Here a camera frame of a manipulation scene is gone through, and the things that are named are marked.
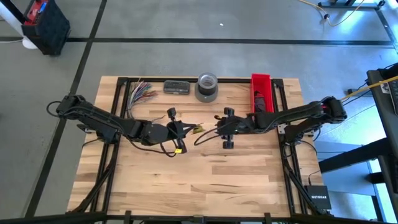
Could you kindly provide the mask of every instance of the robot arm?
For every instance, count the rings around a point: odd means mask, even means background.
[[[95,130],[98,137],[106,143],[115,143],[118,140],[118,134],[145,146],[177,140],[177,147],[182,150],[182,153],[187,152],[182,139],[196,126],[195,124],[184,124],[181,121],[176,121],[175,108],[167,111],[172,121],[163,126],[147,120],[120,118],[97,108],[80,95],[65,96],[58,105],[56,112],[59,118],[79,120],[85,126]]]
[[[232,139],[231,136],[234,134],[262,134],[275,129],[279,124],[305,119],[298,125],[285,127],[285,143],[302,139],[304,133],[316,130],[322,124],[341,123],[347,118],[341,101],[332,96],[278,113],[255,112],[242,118],[235,116],[233,109],[225,108],[224,114],[227,116],[222,118],[215,116],[218,120],[216,134],[227,140]]]

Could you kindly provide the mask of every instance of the wooden tabletop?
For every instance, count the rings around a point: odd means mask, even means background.
[[[102,77],[95,100],[97,107],[111,111],[117,79]],[[299,80],[285,78],[284,84],[288,107],[303,105]],[[212,103],[200,103],[195,98],[193,83],[189,95],[164,94],[163,83],[152,85],[159,96],[133,107],[137,119],[153,120],[166,115],[157,122],[167,124],[166,111],[175,107],[178,120],[203,123],[209,130],[216,123],[214,115],[223,116],[224,107],[234,108],[238,116],[250,111],[248,83],[219,83],[218,97]],[[194,146],[199,135],[188,133],[184,139],[188,152],[174,158],[137,150],[122,138],[108,214],[124,215],[131,210],[134,215],[263,217],[269,212],[272,217],[290,216],[276,130],[235,136],[234,149],[223,149],[220,138]],[[95,134],[88,134],[86,141],[95,138]],[[305,140],[313,143],[309,137]],[[83,148],[68,210],[75,208],[94,186],[102,147],[103,143],[97,141]],[[160,150],[159,145],[152,148]],[[167,142],[165,148],[173,151],[174,145]],[[308,184],[308,175],[319,170],[317,156],[306,144],[297,146],[297,156],[303,184]],[[311,181],[322,184],[320,173],[313,174]],[[297,191],[292,186],[296,211],[300,212]]]

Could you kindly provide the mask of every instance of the red plastic container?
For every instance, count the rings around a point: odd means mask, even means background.
[[[274,112],[272,101],[271,76],[268,74],[252,74],[250,82],[251,112],[254,113],[254,92],[258,91],[264,97],[267,112]]]

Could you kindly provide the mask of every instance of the colorful wires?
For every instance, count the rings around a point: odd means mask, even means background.
[[[153,99],[157,96],[157,92],[155,90],[149,91],[152,88],[152,85],[147,82],[136,82],[134,84],[134,88],[130,92],[130,98],[127,104],[127,116],[132,118],[132,107],[139,103],[145,103],[150,99]]]

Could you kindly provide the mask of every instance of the yellow cable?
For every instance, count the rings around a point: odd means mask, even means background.
[[[351,94],[349,94],[349,95],[344,96],[344,97],[343,97],[342,99],[340,99],[340,100],[345,100],[345,99],[347,99],[347,98],[349,98],[349,97],[352,97],[353,95],[357,95],[358,93],[361,93],[361,92],[363,92],[363,91],[365,91],[365,90],[368,90],[368,89],[370,89],[370,88],[374,88],[374,87],[379,86],[379,85],[381,85],[381,84],[383,84],[383,83],[391,82],[391,81],[394,81],[394,80],[397,80],[397,79],[398,79],[398,76],[389,78],[389,79],[387,79],[387,80],[384,80],[384,81],[381,81],[381,82],[378,82],[378,83],[375,83],[375,84],[372,84],[372,85],[369,85],[369,86],[364,87],[364,88],[360,88],[360,89],[358,89],[357,91],[355,91],[355,92],[353,92],[353,93],[351,93]]]
[[[304,0],[299,0],[299,1],[302,2],[302,3],[308,4],[308,5],[312,6],[312,7],[315,7],[315,8],[317,8],[317,9],[319,9],[319,10],[321,10],[323,13],[325,13],[325,15],[328,14],[328,13],[326,12],[326,10],[324,10],[324,9],[323,9],[322,7],[320,7],[320,6],[317,6],[317,5],[314,4],[314,3],[310,3],[310,2],[307,2],[307,1],[304,1]],[[329,23],[329,26],[335,27],[335,26],[340,25],[342,22],[344,22],[345,20],[347,20],[354,12],[356,12],[356,11],[359,9],[359,7],[361,7],[361,5],[362,5],[363,2],[365,2],[365,0],[362,0],[361,3],[354,9],[354,11],[353,11],[352,13],[350,13],[346,18],[344,18],[342,21],[340,21],[340,22],[338,22],[338,23],[336,23],[336,24],[332,24],[332,23],[330,22],[329,18],[327,18],[327,21],[328,21],[328,23]]]

